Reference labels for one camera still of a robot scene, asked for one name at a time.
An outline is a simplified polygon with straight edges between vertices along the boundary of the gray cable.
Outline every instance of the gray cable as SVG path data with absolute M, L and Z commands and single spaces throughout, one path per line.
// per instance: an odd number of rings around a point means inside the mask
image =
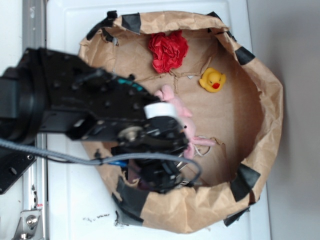
M 76 164 L 83 164 L 83 165 L 91 165 L 91 166 L 96 166 L 96 165 L 102 165 L 102 164 L 109 164 L 115 161 L 123 161 L 123 160 L 128 160 L 128 159 L 135 159 L 135 160 L 143 160 L 143 159 L 158 159 L 158 160 L 168 160 L 168 161 L 173 161 L 173 162 L 184 162 L 187 164 L 194 164 L 198 168 L 198 173 L 195 175 L 193 180 L 190 181 L 190 183 L 195 182 L 201 175 L 202 173 L 202 168 L 201 166 L 194 160 L 187 159 L 184 157 L 178 157 L 174 155 L 169 155 L 169 154 L 164 154 L 164 153 L 148 153 L 148 152 L 139 152 L 139 153 L 124 153 L 124 154 L 119 154 L 111 157 L 106 157 L 103 159 L 93 159 L 93 160 L 85 160 L 81 159 L 75 156 L 71 156 L 68 154 L 56 152 L 56 151 L 51 151 L 47 149 L 42 149 L 39 147 L 35 146 L 30 146 L 30 145 L 24 145 L 12 141 L 8 141 L 5 139 L 0 138 L 0 147 L 6 148 L 6 149 L 11 149 L 14 151 L 20 151 L 20 152 L 26 152 L 26 153 L 31 153 L 37 156 L 51 156 L 59 159 L 64 159 L 69 162 L 73 162 Z

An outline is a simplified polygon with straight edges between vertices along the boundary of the black tape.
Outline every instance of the black tape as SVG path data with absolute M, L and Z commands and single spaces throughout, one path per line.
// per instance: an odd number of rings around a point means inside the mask
M 210 12 L 210 13 L 207 14 L 207 15 L 208 15 L 208 16 L 211 16 L 211 17 L 214 17 L 214 18 L 218 18 L 218 19 L 221 20 L 221 22 L 223 22 L 222 19 L 218 16 L 218 14 L 216 14 L 214 11 Z M 235 38 L 235 36 L 233 36 L 230 31 L 227 31 L 226 33 L 227 33 L 227 34 L 229 35 L 229 37 L 232 38 L 235 42 L 237 41 L 236 38 Z
M 225 226 L 229 227 L 231 224 L 233 224 L 235 221 L 238 221 L 239 218 L 245 213 L 249 212 L 249 207 L 247 207 L 245 210 L 240 211 L 230 217 L 227 217 L 225 220 L 223 220 L 223 223 Z
M 111 28 L 113 26 L 114 20 L 118 17 L 117 11 L 108 11 L 106 15 L 107 15 L 107 17 L 105 19 L 103 19 L 101 22 L 96 24 L 89 31 L 89 33 L 86 35 L 87 40 L 91 40 L 99 29 L 106 28 L 106 27 Z
M 113 41 L 114 37 L 109 32 L 107 32 L 107 30 L 105 30 L 104 28 L 102 28 L 102 34 L 103 34 L 106 41 L 108 41 L 108 42 Z
M 149 191 L 131 188 L 124 183 L 121 177 L 119 177 L 116 191 L 122 198 L 122 201 L 119 201 L 116 196 L 112 194 L 112 199 L 117 205 L 117 221 L 121 224 L 142 226 L 144 220 L 140 218 L 140 215 Z
M 140 34 L 140 27 L 141 27 L 140 13 L 122 15 L 121 26 L 136 34 Z
M 246 64 L 250 63 L 256 57 L 255 55 L 253 55 L 249 50 L 247 50 L 243 46 L 235 51 L 235 55 L 236 55 L 240 65 L 246 65 Z
M 261 174 L 242 163 L 236 173 L 236 178 L 231 182 L 231 191 L 238 202 L 250 193 Z

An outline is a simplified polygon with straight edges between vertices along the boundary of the duck beak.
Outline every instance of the duck beak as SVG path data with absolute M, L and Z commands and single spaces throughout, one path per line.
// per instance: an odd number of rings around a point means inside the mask
M 216 82 L 212 85 L 214 89 L 218 89 L 220 87 L 220 83 Z

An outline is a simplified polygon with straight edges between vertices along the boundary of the yellow rubber duck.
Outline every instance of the yellow rubber duck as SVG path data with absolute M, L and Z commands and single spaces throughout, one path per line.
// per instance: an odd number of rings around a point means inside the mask
M 210 93 L 216 93 L 220 91 L 226 82 L 226 75 L 221 74 L 213 67 L 208 67 L 200 78 L 199 83 L 201 87 Z

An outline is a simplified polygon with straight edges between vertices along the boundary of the red tissue paper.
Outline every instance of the red tissue paper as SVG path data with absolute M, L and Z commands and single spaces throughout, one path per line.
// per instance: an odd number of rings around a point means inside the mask
M 152 65 L 161 74 L 180 67 L 189 46 L 180 30 L 168 36 L 164 32 L 153 33 L 148 48 L 153 52 Z

